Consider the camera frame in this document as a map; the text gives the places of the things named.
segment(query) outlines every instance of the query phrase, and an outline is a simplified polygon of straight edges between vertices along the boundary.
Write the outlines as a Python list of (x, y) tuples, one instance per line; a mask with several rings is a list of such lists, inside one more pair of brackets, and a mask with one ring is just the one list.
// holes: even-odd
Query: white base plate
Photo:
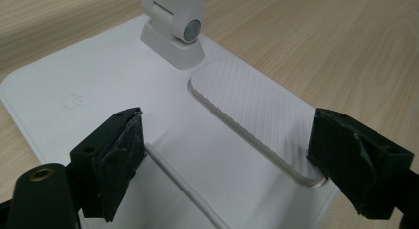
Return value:
[[(220, 59), (257, 71), (204, 36), (199, 37), (203, 63), (176, 70), (140, 41), (146, 19), (140, 16), (70, 46), (15, 71), (1, 84), (2, 102), (40, 161), (68, 164), (69, 152), (110, 115), (141, 107), (145, 141), (231, 228), (315, 227), (336, 187), (331, 182), (319, 188), (296, 183), (187, 88), (195, 71)], [(84, 219), (84, 227), (213, 226), (146, 158), (114, 222)]]

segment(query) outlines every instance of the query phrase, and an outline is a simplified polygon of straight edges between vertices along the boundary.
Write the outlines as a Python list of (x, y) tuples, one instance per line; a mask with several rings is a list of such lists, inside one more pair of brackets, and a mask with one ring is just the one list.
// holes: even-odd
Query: black clamp jaw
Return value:
[(308, 159), (368, 219), (404, 214), (401, 228), (419, 228), (419, 176), (413, 153), (347, 115), (317, 109)]
[(109, 117), (70, 153), (71, 163), (24, 173), (13, 199), (0, 205), (0, 228), (80, 228), (85, 217), (112, 221), (130, 180), (146, 156), (141, 109)]

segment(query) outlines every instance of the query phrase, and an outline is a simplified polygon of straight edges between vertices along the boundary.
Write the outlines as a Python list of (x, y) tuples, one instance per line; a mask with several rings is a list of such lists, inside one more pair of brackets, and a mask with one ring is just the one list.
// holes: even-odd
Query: screw hole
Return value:
[(85, 152), (85, 153), (92, 153), (94, 151), (95, 151), (95, 148), (93, 148), (93, 147), (87, 147), (87, 148), (83, 149), (83, 152)]
[(31, 182), (39, 182), (50, 177), (53, 173), (54, 173), (53, 168), (41, 168), (31, 173), (29, 175), (29, 180)]

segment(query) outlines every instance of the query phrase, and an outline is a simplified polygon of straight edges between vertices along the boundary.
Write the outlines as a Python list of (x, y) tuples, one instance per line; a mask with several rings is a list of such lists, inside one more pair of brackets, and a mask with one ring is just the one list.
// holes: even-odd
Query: white plastic device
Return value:
[[(144, 111), (144, 139), (153, 147), (147, 149), (150, 156), (158, 151), (161, 157), (155, 154), (155, 161), (141, 163), (113, 223), (82, 219), (84, 228), (316, 228), (337, 190), (333, 183), (318, 188), (297, 184), (188, 89), (191, 82), (222, 107), (197, 85), (198, 78), (218, 74), (215, 80), (228, 81), (232, 74), (258, 71), (200, 35), (205, 59), (176, 72), (138, 38), (148, 19), (140, 16), (72, 45), (13, 72), (0, 85), (1, 101), (42, 163), (68, 164), (71, 149), (111, 114), (131, 107)], [(217, 67), (223, 72), (213, 73)], [(206, 87), (219, 93), (218, 82), (208, 83), (217, 84)], [(296, 107), (304, 121), (294, 124), (293, 118), (282, 118), (283, 133), (309, 131), (314, 108), (284, 88), (277, 90), (284, 96), (280, 115), (293, 116)], [(295, 150), (307, 140), (307, 135), (299, 136), (298, 144), (290, 145)], [(303, 155), (293, 154), (292, 160), (308, 164)]]
[(150, 19), (141, 40), (177, 69), (190, 69), (204, 60), (198, 41), (204, 0), (142, 0)]

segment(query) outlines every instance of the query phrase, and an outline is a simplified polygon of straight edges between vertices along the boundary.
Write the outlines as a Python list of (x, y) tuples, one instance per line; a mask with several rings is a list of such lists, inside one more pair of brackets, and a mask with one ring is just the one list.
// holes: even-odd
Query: textured panel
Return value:
[(299, 183), (313, 186), (324, 181), (306, 158), (313, 107), (232, 59), (202, 67), (190, 85), (206, 107)]

